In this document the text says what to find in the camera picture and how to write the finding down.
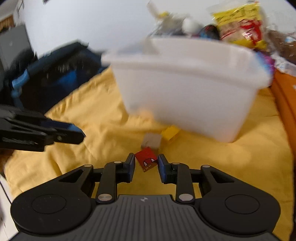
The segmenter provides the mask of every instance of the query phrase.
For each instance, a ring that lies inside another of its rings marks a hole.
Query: black cable
[[[8,201],[9,201],[10,205],[11,205],[10,198],[9,198],[9,196],[8,196],[7,192],[5,191],[5,189],[4,189],[4,187],[3,187],[3,185],[2,185],[2,182],[1,182],[1,181],[0,181],[0,185],[1,185],[1,187],[2,187],[2,189],[3,189],[3,191],[4,191],[4,193],[5,193],[5,195],[6,195],[6,197],[7,197],[7,199],[8,199]]]

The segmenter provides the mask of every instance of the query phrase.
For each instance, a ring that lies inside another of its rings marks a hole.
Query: gray panel
[[[205,225],[193,207],[175,203],[170,195],[120,195],[115,203],[98,205],[89,220],[67,234],[35,237],[19,233],[13,241],[276,241],[269,233],[241,238]]]
[[[24,25],[12,28],[0,35],[1,61],[7,70],[15,57],[25,49],[31,48]]]

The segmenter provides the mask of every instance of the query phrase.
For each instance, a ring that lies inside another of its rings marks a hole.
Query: yellow label
[[[239,22],[243,19],[261,20],[258,3],[246,4],[225,12],[213,13],[213,16],[218,27],[234,21]]]

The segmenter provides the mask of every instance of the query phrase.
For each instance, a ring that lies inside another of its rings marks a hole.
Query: silver screw
[[[110,201],[112,199],[112,196],[108,193],[102,193],[98,196],[98,200],[106,202]]]
[[[193,196],[189,193],[183,193],[179,195],[179,199],[182,201],[191,201],[193,199]]]

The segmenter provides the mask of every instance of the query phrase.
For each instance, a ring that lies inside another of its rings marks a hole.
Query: white wall
[[[206,8],[221,0],[154,0],[159,11],[189,13],[204,25],[212,22]],[[24,0],[20,19],[26,24],[33,49],[41,55],[75,39],[94,50],[121,47],[146,36],[154,20],[148,0]],[[261,0],[267,15],[296,11],[285,0]]]

